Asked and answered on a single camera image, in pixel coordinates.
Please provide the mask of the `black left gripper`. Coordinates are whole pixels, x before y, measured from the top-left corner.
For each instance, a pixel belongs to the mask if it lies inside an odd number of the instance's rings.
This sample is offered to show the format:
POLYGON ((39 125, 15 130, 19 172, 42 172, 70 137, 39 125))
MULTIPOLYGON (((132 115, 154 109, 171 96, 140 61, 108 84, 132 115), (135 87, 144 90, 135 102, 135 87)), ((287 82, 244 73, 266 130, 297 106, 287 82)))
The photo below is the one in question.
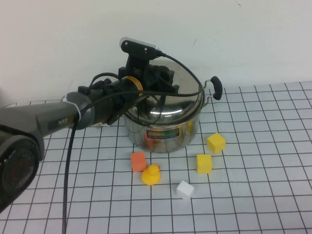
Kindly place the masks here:
POLYGON ((152 66, 148 64, 138 68, 131 65, 119 68, 121 81, 118 92, 123 92, 123 97, 127 100, 143 100, 151 95, 159 96, 161 92, 178 94, 179 85, 172 85, 175 72, 166 66, 160 66, 159 71, 161 78, 167 83, 159 83, 152 66))

